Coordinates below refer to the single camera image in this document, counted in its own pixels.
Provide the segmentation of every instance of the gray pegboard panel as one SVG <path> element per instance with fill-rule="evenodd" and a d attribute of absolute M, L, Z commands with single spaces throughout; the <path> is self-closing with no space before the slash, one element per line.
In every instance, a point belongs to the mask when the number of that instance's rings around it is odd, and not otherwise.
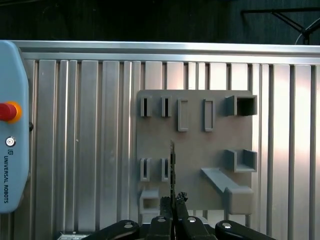
<path fill-rule="evenodd" d="M 137 171 L 149 179 L 139 182 L 139 190 L 158 188 L 159 198 L 170 195 L 170 180 L 164 181 L 168 175 L 164 159 L 170 158 L 173 140 L 176 193 L 188 193 L 187 208 L 224 209 L 221 193 L 201 168 L 218 168 L 235 186 L 251 188 L 254 171 L 228 170 L 226 150 L 252 149 L 251 115 L 256 114 L 256 101 L 242 90 L 141 90 L 137 94 L 141 113 L 136 123 Z M 150 159 L 145 170 L 141 159 Z"/>

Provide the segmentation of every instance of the rectangular bracket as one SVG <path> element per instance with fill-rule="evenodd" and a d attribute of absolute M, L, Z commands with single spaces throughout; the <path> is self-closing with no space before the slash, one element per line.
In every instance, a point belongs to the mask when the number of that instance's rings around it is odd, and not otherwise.
<path fill-rule="evenodd" d="M 178 99 L 178 132 L 188 131 L 188 99 Z"/>
<path fill-rule="evenodd" d="M 161 181 L 169 181 L 169 162 L 167 158 L 161 158 Z"/>
<path fill-rule="evenodd" d="M 160 200 L 159 189 L 143 189 L 139 199 L 140 214 L 159 215 Z"/>
<path fill-rule="evenodd" d="M 204 99 L 203 100 L 203 111 L 204 111 L 204 131 L 213 132 L 215 128 L 216 121 L 216 106 L 213 99 Z"/>
<path fill-rule="evenodd" d="M 226 99 L 227 116 L 253 116 L 257 114 L 257 96 L 229 96 Z"/>
<path fill-rule="evenodd" d="M 140 160 L 140 181 L 150 182 L 150 161 L 151 158 L 141 158 Z"/>
<path fill-rule="evenodd" d="M 143 96 L 140 101 L 140 116 L 145 118 L 151 117 L 151 97 Z"/>
<path fill-rule="evenodd" d="M 171 96 L 163 96 L 161 98 L 162 101 L 162 113 L 161 116 L 163 118 L 170 118 L 172 116 L 172 100 Z"/>
<path fill-rule="evenodd" d="M 246 149 L 225 150 L 225 168 L 234 173 L 256 173 L 257 153 Z"/>

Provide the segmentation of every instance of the silver screw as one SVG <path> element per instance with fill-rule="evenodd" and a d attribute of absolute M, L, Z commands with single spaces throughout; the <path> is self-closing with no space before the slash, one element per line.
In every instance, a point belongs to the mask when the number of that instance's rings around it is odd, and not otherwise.
<path fill-rule="evenodd" d="M 8 147 L 13 147 L 15 144 L 16 144 L 16 140 L 14 137 L 10 136 L 8 137 L 6 140 L 5 140 L 5 144 L 8 146 Z"/>
<path fill-rule="evenodd" d="M 230 228 L 231 228 L 231 224 L 230 224 L 230 223 L 227 223 L 227 222 L 222 223 L 222 226 L 223 226 L 225 229 L 230 229 Z"/>
<path fill-rule="evenodd" d="M 133 225 L 130 224 L 130 223 L 126 223 L 126 224 L 124 225 L 124 228 L 125 228 L 125 229 L 130 229 L 130 228 L 132 228 L 132 227 L 133 227 Z"/>
<path fill-rule="evenodd" d="M 159 222 L 159 223 L 164 223 L 165 221 L 166 221 L 166 220 L 165 220 L 163 217 L 159 217 L 159 218 L 158 218 L 158 222 Z"/>
<path fill-rule="evenodd" d="M 190 223 L 194 223 L 194 222 L 196 221 L 196 219 L 195 219 L 194 217 L 189 217 L 189 218 L 188 218 L 188 221 L 189 221 Z"/>

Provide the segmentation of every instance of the universal robots logo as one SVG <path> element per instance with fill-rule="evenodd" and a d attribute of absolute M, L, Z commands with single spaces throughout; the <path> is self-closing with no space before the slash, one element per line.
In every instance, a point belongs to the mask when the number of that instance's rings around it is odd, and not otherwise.
<path fill-rule="evenodd" d="M 8 137 L 5 144 L 11 148 L 16 144 L 16 141 L 13 137 Z M 3 160 L 3 202 L 5 204 L 9 203 L 9 157 L 12 155 L 14 155 L 14 150 L 8 149 Z"/>

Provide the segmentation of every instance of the vertical slot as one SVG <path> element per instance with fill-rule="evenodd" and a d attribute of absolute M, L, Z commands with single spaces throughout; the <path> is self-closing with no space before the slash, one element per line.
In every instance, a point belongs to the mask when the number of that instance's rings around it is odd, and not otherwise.
<path fill-rule="evenodd" d="M 204 108 L 204 131 L 212 132 L 215 127 L 216 121 L 216 108 L 215 102 L 213 99 L 204 99 L 203 100 L 203 108 Z"/>
<path fill-rule="evenodd" d="M 169 180 L 169 163 L 167 158 L 161 158 L 161 181 L 168 182 Z"/>
<path fill-rule="evenodd" d="M 309 240 L 315 240 L 316 234 L 319 230 L 316 230 L 318 218 L 316 217 L 316 209 L 318 201 L 316 201 L 318 193 L 317 188 L 317 122 L 319 118 L 319 105 L 317 105 L 317 95 L 319 89 L 317 89 L 320 80 L 320 74 L 318 66 L 311 67 L 311 93 L 310 93 L 310 180 L 309 180 Z"/>
<path fill-rule="evenodd" d="M 162 117 L 169 118 L 171 116 L 172 116 L 171 97 L 164 96 L 162 97 Z"/>
<path fill-rule="evenodd" d="M 147 178 L 147 161 L 143 161 L 143 178 Z"/>
<path fill-rule="evenodd" d="M 188 100 L 178 100 L 178 132 L 188 131 Z"/>
<path fill-rule="evenodd" d="M 151 98 L 148 96 L 142 97 L 140 108 L 141 117 L 151 117 Z"/>
<path fill-rule="evenodd" d="M 140 181 L 150 181 L 150 161 L 151 158 L 141 158 L 140 161 Z"/>

